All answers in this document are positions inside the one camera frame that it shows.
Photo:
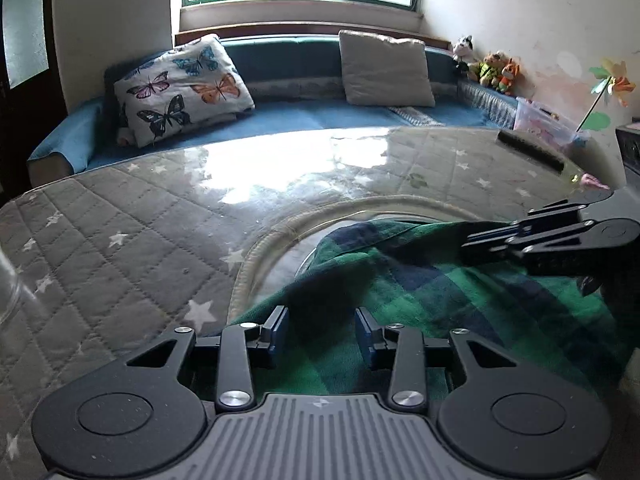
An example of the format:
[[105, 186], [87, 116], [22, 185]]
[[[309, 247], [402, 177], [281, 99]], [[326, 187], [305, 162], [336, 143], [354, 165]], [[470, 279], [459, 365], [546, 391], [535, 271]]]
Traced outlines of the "blue covered sofa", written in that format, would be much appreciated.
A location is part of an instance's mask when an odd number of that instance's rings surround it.
[[[335, 36], [265, 36], [223, 43], [252, 95], [251, 112], [222, 124], [181, 133], [146, 147], [149, 153], [265, 134], [359, 127], [426, 126], [510, 128], [518, 103], [457, 76], [443, 50], [425, 51], [434, 92], [432, 107], [352, 106], [346, 101]], [[117, 81], [150, 67], [152, 55], [116, 64], [104, 73], [103, 96], [80, 104], [32, 152], [32, 186], [143, 155], [121, 146], [126, 117], [116, 98]]]

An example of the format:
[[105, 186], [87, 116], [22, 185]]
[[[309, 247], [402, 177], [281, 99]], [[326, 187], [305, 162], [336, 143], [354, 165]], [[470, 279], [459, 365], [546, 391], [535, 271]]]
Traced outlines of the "black remote control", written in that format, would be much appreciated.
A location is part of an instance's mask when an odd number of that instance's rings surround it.
[[497, 140], [502, 144], [506, 144], [506, 146], [510, 146], [510, 148], [513, 148], [515, 151], [535, 159], [537, 162], [540, 162], [558, 174], [562, 174], [564, 170], [565, 162], [560, 156], [555, 154], [555, 152], [531, 140], [522, 138], [511, 130], [500, 130], [497, 134]]

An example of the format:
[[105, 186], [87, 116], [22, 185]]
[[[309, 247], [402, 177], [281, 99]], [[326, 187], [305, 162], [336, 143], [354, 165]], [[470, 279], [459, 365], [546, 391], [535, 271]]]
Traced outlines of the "colourful paper pinwheel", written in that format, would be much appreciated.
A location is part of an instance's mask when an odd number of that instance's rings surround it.
[[577, 132], [602, 131], [608, 128], [612, 119], [607, 112], [598, 111], [599, 105], [608, 106], [614, 100], [619, 106], [627, 107], [628, 96], [637, 88], [628, 77], [625, 61], [614, 62], [604, 58], [599, 66], [590, 67], [589, 71], [597, 81], [590, 90], [594, 99], [579, 122]]

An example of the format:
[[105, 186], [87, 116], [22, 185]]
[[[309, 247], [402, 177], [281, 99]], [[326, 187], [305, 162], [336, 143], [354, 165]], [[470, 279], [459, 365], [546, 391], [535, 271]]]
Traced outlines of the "clear plastic toy box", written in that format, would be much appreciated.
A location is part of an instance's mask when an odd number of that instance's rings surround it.
[[544, 103], [520, 96], [516, 100], [518, 108], [514, 119], [514, 130], [531, 133], [564, 154], [568, 154], [573, 148], [586, 146], [590, 134], [587, 131], [578, 130], [574, 122], [550, 110]]

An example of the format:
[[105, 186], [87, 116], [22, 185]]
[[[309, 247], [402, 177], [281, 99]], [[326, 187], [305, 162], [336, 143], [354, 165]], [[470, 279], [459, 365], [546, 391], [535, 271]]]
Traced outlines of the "dark wooden door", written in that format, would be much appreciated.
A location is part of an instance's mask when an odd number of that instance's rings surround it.
[[1, 0], [1, 197], [30, 188], [27, 162], [66, 117], [52, 0]]

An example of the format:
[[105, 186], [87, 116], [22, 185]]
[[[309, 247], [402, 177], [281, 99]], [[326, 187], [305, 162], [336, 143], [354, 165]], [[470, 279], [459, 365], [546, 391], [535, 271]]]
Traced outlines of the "stuffed toys pile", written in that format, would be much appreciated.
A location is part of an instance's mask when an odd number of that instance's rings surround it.
[[468, 77], [485, 88], [505, 96], [514, 96], [514, 84], [521, 75], [521, 65], [504, 52], [490, 52], [480, 62], [469, 66]]

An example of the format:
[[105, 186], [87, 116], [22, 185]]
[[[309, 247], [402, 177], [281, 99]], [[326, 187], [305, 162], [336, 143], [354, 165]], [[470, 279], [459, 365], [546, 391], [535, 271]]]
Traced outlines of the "black white plush toy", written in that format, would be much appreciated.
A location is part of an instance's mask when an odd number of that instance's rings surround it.
[[469, 73], [469, 65], [475, 62], [471, 35], [460, 38], [452, 46], [452, 58], [454, 59], [454, 73], [458, 77], [465, 77]]

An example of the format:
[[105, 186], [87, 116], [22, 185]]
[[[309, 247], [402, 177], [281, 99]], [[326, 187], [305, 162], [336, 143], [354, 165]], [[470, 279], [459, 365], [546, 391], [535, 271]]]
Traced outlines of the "green plaid flannel shirt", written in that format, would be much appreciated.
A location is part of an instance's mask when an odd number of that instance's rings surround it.
[[255, 373], [259, 393], [384, 393], [385, 372], [364, 364], [357, 308], [444, 338], [464, 327], [600, 396], [616, 388], [632, 345], [598, 296], [569, 278], [532, 278], [509, 263], [464, 266], [462, 223], [371, 221], [317, 246], [309, 268], [244, 314], [264, 322], [288, 309], [288, 341], [273, 370]]

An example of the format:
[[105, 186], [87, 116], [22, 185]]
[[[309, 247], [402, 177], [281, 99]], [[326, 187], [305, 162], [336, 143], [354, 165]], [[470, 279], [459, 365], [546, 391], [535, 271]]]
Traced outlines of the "plain beige pillow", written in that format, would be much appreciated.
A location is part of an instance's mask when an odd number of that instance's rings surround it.
[[338, 40], [349, 104], [435, 106], [423, 41], [354, 30], [341, 30]]

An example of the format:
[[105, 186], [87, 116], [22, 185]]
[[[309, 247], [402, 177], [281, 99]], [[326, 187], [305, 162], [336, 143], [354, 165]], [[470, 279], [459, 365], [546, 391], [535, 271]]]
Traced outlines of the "butterfly print pillow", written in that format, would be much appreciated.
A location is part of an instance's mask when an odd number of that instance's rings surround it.
[[145, 61], [114, 83], [117, 142], [145, 148], [218, 122], [255, 103], [219, 38], [206, 35]]

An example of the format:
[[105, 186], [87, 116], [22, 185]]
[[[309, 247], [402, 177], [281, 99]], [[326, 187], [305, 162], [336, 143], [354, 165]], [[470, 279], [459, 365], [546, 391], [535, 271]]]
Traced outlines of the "pink small object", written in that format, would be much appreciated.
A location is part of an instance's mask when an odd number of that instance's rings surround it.
[[587, 174], [586, 172], [580, 177], [579, 184], [582, 188], [593, 188], [594, 190], [609, 191], [611, 189], [608, 185], [602, 183], [597, 177], [592, 174]]

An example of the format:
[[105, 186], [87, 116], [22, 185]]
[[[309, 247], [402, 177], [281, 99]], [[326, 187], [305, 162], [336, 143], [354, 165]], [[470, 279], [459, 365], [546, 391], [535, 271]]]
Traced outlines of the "grey quilted star tablecloth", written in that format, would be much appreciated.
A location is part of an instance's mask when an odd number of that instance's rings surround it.
[[1, 474], [38, 479], [30, 418], [51, 391], [169, 327], [229, 321], [246, 252], [279, 221], [416, 195], [511, 221], [569, 196], [562, 174], [489, 128], [373, 127], [147, 154], [38, 186], [1, 209], [1, 252], [36, 297], [1, 327]]

